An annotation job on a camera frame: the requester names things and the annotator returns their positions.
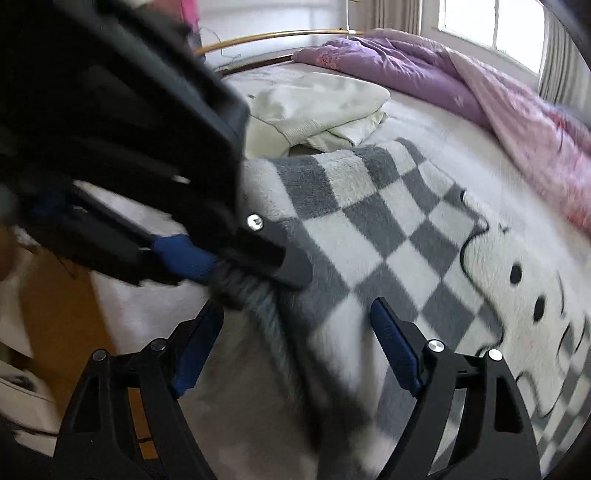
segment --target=pink blanket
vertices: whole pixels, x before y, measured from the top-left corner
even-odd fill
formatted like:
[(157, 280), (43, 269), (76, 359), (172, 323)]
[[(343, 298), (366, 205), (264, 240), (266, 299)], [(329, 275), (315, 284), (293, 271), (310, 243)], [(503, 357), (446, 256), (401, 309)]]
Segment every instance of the pink blanket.
[(583, 124), (517, 80), (438, 42), (389, 29), (367, 36), (448, 55), (524, 177), (573, 225), (591, 235), (591, 132)]

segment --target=window sill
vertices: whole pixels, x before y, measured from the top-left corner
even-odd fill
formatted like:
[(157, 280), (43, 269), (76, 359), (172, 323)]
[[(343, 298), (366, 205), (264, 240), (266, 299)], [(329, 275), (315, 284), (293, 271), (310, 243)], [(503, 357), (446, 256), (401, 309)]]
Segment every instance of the window sill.
[(488, 45), (484, 45), (483, 43), (478, 43), (475, 42), (473, 40), (469, 40), (466, 37), (462, 37), (460, 34), (455, 33), (455, 32), (451, 32), (449, 30), (445, 30), (439, 27), (430, 27), (431, 30), (436, 31), (438, 33), (442, 33), (444, 35), (448, 35), (449, 37), (453, 37), (453, 38), (457, 38), (459, 40), (465, 41), (467, 43), (470, 43), (474, 46), (483, 48), (484, 50), (496, 55), (497, 57), (499, 57), (500, 59), (503, 59), (509, 63), (511, 63), (513, 66), (515, 66), (516, 68), (519, 68), (520, 70), (522, 70), (524, 73), (527, 73), (529, 75), (533, 75), (536, 78), (540, 78), (540, 72), (535, 72), (533, 70), (530, 70), (528, 67), (526, 67), (525, 65), (523, 65), (522, 63), (518, 62), (517, 60), (515, 60), (513, 57), (510, 57), (509, 55), (507, 55), (506, 53), (503, 53), (499, 50), (495, 50), (494, 48), (488, 46)]

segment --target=wall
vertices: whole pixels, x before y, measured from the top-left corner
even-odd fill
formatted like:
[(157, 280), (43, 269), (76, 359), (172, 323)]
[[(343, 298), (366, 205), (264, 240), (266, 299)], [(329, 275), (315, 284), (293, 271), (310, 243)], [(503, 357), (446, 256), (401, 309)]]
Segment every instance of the wall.
[(483, 61), (494, 68), (511, 75), (513, 78), (525, 83), (534, 90), (538, 89), (539, 77), (532, 71), (519, 65), (509, 57), (494, 52), (488, 48), (473, 44), (455, 35), (440, 31), (439, 24), (439, 0), (423, 0), (423, 20), (421, 35), (443, 43), (465, 55), (470, 55)]
[[(200, 0), (203, 44), (279, 30), (345, 28), (346, 0)], [(272, 51), (322, 43), (327, 37), (286, 37), (262, 40), (207, 55), (218, 67)]]

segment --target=cartoon character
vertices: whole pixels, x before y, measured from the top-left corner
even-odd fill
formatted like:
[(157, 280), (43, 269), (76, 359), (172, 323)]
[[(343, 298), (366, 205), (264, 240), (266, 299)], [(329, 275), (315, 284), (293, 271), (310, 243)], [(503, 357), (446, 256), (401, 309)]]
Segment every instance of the cartoon character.
[(563, 339), (570, 330), (569, 349), (574, 353), (583, 335), (585, 314), (556, 268), (544, 263), (543, 255), (471, 195), (464, 195), (464, 203), (481, 214), (489, 228), (466, 243), (462, 267), (503, 324), (500, 345), (495, 346), (513, 375), (532, 383), (544, 416), (556, 403), (566, 377), (558, 354)]

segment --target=white bed sheet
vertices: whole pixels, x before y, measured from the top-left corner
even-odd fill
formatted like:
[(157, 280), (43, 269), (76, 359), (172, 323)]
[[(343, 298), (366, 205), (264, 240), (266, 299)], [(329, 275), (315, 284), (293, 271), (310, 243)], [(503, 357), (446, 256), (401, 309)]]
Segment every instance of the white bed sheet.
[[(328, 72), (287, 63), (238, 73), (227, 82), (245, 96), (255, 95), (286, 77), (310, 71)], [(388, 119), (365, 143), (398, 137), (414, 142), (428, 160), (495, 209), (532, 248), (556, 265), (582, 306), (591, 312), (589, 240), (523, 181), (491, 133), (398, 92), (391, 93), (385, 110)], [(161, 212), (99, 189), (94, 193), (155, 233), (182, 231)], [(122, 353), (168, 336), (207, 299), (205, 288), (190, 283), (136, 288), (99, 274), (93, 281), (107, 327)], [(243, 315), (230, 315), (197, 387), (182, 399), (183, 411), (220, 480), (313, 479), (312, 448), (297, 413), (294, 416), (281, 395), (260, 341)]]

